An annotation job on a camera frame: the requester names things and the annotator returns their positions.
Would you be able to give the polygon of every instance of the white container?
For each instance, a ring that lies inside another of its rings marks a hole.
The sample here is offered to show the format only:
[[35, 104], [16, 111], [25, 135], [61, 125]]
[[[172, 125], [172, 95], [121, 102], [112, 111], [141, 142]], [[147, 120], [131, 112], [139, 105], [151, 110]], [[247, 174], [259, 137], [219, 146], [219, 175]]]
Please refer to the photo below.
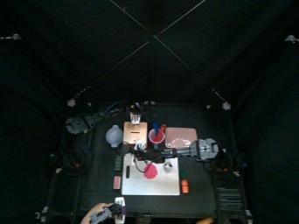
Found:
[[111, 144], [112, 148], [116, 148], [117, 145], [123, 142], [124, 132], [113, 125], [112, 128], [107, 131], [107, 141]]

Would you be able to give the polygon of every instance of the white cutting board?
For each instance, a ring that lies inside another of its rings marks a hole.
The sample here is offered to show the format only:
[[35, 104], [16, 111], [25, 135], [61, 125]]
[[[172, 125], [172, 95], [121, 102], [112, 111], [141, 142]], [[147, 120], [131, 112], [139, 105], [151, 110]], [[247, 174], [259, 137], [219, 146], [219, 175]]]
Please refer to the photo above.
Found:
[[[179, 164], [177, 158], [164, 161], [172, 163], [171, 171], [164, 170], [164, 164], [152, 163], [157, 170], [155, 178], [147, 178], [139, 170], [144, 170], [145, 162], [133, 162], [133, 155], [125, 154], [123, 165], [123, 195], [180, 195]], [[129, 178], [127, 178], [127, 166], [129, 165]]]

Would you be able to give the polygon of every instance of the light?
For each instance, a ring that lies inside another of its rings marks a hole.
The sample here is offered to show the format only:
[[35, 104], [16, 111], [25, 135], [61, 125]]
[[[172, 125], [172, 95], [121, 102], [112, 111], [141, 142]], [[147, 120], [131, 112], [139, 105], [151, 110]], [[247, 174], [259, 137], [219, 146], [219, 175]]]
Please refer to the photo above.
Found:
[[298, 41], [299, 42], [299, 39], [295, 38], [294, 35], [288, 35], [284, 41], [292, 41], [292, 42]]

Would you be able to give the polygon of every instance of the small bottle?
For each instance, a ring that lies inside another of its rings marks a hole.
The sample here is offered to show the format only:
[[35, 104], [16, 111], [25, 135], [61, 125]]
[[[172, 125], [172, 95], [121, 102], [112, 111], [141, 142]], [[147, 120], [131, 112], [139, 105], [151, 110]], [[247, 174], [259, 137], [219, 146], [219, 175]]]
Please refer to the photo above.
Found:
[[107, 141], [111, 144], [112, 148], [116, 148], [117, 145], [123, 142], [124, 132], [113, 125], [112, 128], [107, 131]]
[[189, 183], [185, 178], [181, 180], [181, 193], [189, 193]]

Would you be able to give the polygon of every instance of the black curtain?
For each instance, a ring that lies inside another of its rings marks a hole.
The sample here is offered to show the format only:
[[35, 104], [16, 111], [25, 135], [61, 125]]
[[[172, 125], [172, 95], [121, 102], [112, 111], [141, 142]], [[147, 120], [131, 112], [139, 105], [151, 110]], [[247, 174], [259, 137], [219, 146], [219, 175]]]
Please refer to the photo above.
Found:
[[[1, 1], [1, 219], [43, 209], [49, 153], [87, 102], [232, 105], [256, 223], [295, 223], [296, 1]], [[67, 100], [81, 90], [77, 106]]]

